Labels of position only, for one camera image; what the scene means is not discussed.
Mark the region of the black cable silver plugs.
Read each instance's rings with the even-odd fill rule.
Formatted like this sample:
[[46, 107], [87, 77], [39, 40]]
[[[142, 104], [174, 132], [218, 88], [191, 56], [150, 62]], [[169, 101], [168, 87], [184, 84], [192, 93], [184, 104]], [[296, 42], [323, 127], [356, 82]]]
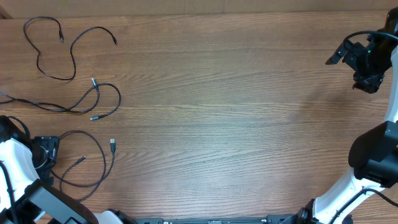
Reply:
[[[99, 100], [100, 100], [100, 88], [102, 86], [110, 86], [117, 93], [117, 96], [118, 96], [117, 104], [111, 111], [109, 111], [107, 113], [104, 113], [104, 114], [92, 116], [90, 118], [90, 121], [97, 121], [99, 119], [103, 119], [103, 118], [113, 114], [114, 112], [116, 112], [119, 109], [120, 105], [121, 105], [122, 98], [121, 98], [121, 92], [119, 91], [119, 89], [115, 85], [113, 85], [111, 83], [98, 83], [95, 78], [92, 78], [91, 81], [93, 83], [93, 86], [91, 88], [89, 88], [81, 96], [81, 98], [76, 103], [74, 103], [72, 106], [69, 106], [69, 107], [64, 107], [64, 106], [61, 106], [61, 105], [58, 105], [58, 104], [55, 104], [55, 103], [34, 102], [34, 101], [29, 101], [29, 100], [26, 100], [26, 99], [22, 99], [22, 98], [14, 98], [14, 97], [12, 97], [10, 95], [7, 95], [7, 94], [5, 94], [3, 92], [1, 92], [1, 96], [7, 98], [7, 100], [6, 101], [2, 101], [1, 104], [5, 105], [5, 104], [8, 104], [8, 103], [19, 102], [19, 103], [24, 103], [24, 104], [27, 104], [27, 105], [32, 105], [32, 106], [34, 106], [36, 108], [39, 108], [39, 109], [42, 109], [42, 110], [45, 110], [45, 111], [50, 111], [50, 112], [55, 112], [55, 113], [86, 114], [86, 113], [89, 113], [90, 111], [93, 111], [96, 108], [96, 106], [98, 105]], [[75, 108], [93, 90], [95, 90], [96, 93], [97, 93], [97, 98], [96, 98], [95, 103], [90, 108], [87, 108], [87, 109], [84, 109], [84, 110], [76, 110]]]

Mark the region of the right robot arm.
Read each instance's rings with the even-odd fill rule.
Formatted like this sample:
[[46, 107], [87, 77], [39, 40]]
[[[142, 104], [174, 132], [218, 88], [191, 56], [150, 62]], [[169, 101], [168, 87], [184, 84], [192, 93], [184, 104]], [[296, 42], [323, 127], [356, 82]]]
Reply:
[[391, 9], [384, 27], [366, 30], [368, 44], [351, 42], [345, 37], [326, 61], [343, 62], [354, 70], [353, 88], [376, 93], [385, 72], [392, 69], [392, 85], [383, 122], [360, 135], [351, 146], [349, 169], [323, 195], [312, 199], [297, 214], [283, 223], [352, 223], [351, 212], [372, 195], [378, 195], [393, 206], [397, 203], [382, 194], [397, 183], [397, 9]]

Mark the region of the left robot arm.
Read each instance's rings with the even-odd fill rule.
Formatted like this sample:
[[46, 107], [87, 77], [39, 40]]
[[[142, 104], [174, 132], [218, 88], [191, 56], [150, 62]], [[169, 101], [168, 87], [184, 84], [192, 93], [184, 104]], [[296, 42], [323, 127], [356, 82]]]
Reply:
[[135, 223], [119, 210], [94, 214], [40, 178], [55, 165], [59, 142], [70, 135], [30, 138], [13, 116], [1, 116], [1, 223], [35, 223], [45, 213], [51, 223]]

